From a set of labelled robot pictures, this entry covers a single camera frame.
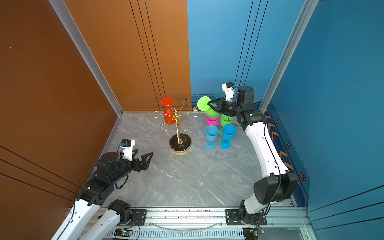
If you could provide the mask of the red wine glass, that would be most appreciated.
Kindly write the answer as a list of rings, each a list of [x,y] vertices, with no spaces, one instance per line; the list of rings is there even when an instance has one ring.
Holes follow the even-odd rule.
[[[174,111],[171,107],[173,102],[174,100],[170,97],[164,97],[161,99],[161,104],[166,107],[163,116],[167,125],[173,125],[176,123],[176,120],[174,119]]]

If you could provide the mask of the green wine glass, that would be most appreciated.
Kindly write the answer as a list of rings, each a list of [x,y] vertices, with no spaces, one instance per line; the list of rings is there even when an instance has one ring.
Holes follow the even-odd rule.
[[[219,129],[219,135],[223,135],[223,128],[227,125],[231,125],[232,124],[232,121],[233,121],[233,117],[229,117],[229,116],[226,116],[226,115],[221,115],[220,117],[220,125],[221,125],[221,128]]]
[[[211,101],[211,98],[208,96],[203,96],[199,98],[197,102],[197,107],[200,111],[205,112],[206,115],[211,119],[216,119],[219,117],[219,113],[215,112],[209,105],[208,102]]]

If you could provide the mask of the magenta wine glass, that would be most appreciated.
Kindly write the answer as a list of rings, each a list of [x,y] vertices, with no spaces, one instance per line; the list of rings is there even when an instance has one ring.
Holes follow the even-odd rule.
[[[220,117],[217,118],[211,118],[209,116],[206,116],[206,123],[208,126],[217,126],[219,123]]]

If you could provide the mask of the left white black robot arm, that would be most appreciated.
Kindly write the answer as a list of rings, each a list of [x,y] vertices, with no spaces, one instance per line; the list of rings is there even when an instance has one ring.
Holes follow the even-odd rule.
[[[149,168],[154,154],[148,153],[137,159],[137,152],[133,151],[131,161],[124,159],[123,153],[118,152],[108,152],[101,156],[96,171],[76,196],[70,213],[54,234],[54,240],[101,240],[119,224],[123,224],[123,236],[126,236],[126,232],[133,230],[134,226],[144,225],[147,214],[145,210],[135,211],[130,204],[115,200],[102,217],[86,233],[83,232],[108,196],[119,189],[119,180],[127,180],[132,171],[146,171]]]

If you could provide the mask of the blue wine glass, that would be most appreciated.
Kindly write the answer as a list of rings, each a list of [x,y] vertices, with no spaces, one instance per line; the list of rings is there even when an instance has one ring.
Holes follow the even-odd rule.
[[[221,141],[221,147],[223,149],[229,149],[231,147],[231,140],[235,137],[237,133],[236,127],[232,125],[226,125],[223,127],[222,130],[222,137],[223,140]]]
[[[205,134],[207,142],[205,143],[205,147],[207,150],[214,150],[216,147],[215,141],[219,135],[219,129],[216,126],[207,126],[205,128]]]

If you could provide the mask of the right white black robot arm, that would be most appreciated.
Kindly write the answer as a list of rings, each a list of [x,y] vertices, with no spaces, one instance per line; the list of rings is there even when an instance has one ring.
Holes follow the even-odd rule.
[[[224,98],[208,102],[217,113],[236,117],[251,140],[260,162],[263,178],[254,183],[253,194],[239,206],[240,220],[245,225],[257,224],[265,217],[272,204],[289,199],[299,178],[279,156],[267,128],[265,115],[256,109],[254,90],[242,86],[234,89],[232,82],[223,84]]]

